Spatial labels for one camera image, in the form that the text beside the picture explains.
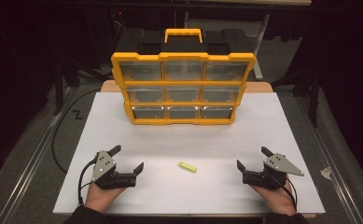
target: yellow organizer box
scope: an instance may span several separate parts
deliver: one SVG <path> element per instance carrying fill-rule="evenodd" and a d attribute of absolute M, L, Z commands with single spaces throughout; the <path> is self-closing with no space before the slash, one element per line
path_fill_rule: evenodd
<path fill-rule="evenodd" d="M 111 58 L 133 124 L 231 124 L 255 55 L 242 30 L 125 29 Z"/>

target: human hand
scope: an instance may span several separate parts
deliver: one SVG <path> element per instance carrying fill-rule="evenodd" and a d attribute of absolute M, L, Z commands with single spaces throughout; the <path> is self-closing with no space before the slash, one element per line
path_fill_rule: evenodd
<path fill-rule="evenodd" d="M 91 183 L 89 185 L 85 207 L 104 213 L 124 190 L 100 189 L 95 183 Z"/>
<path fill-rule="evenodd" d="M 291 197 L 283 189 L 270 190 L 253 185 L 250 185 L 250 187 L 263 198 L 273 213 L 287 214 L 291 217 L 297 214 Z M 291 186 L 288 180 L 284 187 L 291 192 Z"/>

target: black sleeve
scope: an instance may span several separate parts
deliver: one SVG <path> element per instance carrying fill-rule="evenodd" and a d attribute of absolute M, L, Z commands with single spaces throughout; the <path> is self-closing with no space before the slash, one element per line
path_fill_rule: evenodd
<path fill-rule="evenodd" d="M 84 205 L 79 206 L 64 224 L 109 224 L 109 219 Z"/>
<path fill-rule="evenodd" d="M 299 213 L 292 217 L 285 214 L 270 213 L 266 216 L 265 224 L 309 224 L 309 222 Z"/>

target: robotic hand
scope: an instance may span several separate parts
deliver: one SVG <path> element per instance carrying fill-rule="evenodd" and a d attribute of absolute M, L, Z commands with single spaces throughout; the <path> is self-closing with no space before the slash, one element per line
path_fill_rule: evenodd
<path fill-rule="evenodd" d="M 120 189 L 135 187 L 136 177 L 143 172 L 144 163 L 137 166 L 132 173 L 120 174 L 115 171 L 117 163 L 112 157 L 120 152 L 120 146 L 116 146 L 106 151 L 97 153 L 97 162 L 93 169 L 91 182 L 95 183 L 100 189 Z"/>
<path fill-rule="evenodd" d="M 263 161 L 263 170 L 258 172 L 246 171 L 245 167 L 239 160 L 237 168 L 243 174 L 243 183 L 262 187 L 265 189 L 279 189 L 286 183 L 286 174 L 301 175 L 304 173 L 286 159 L 284 155 L 273 154 L 266 147 L 261 148 L 261 152 L 268 159 Z"/>

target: white table surface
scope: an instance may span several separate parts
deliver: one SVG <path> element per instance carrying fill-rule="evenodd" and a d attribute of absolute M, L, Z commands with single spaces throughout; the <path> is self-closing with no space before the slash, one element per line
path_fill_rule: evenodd
<path fill-rule="evenodd" d="M 262 146 L 281 153 L 305 176 L 290 175 L 298 193 L 298 211 L 325 213 L 310 173 L 275 93 L 246 93 L 232 125 L 132 125 L 123 111 L 119 92 L 96 94 L 54 213 L 70 214 L 77 207 L 77 182 L 83 167 L 101 149 L 121 145 L 113 158 L 117 171 L 131 173 L 141 162 L 144 171 L 135 188 L 124 191 L 109 215 L 235 215 L 264 216 L 269 209 L 242 182 L 236 167 L 259 172 L 266 158 Z M 197 173 L 177 166 L 184 161 Z M 93 166 L 84 175 L 91 179 Z M 82 190 L 86 198 L 88 188 Z"/>

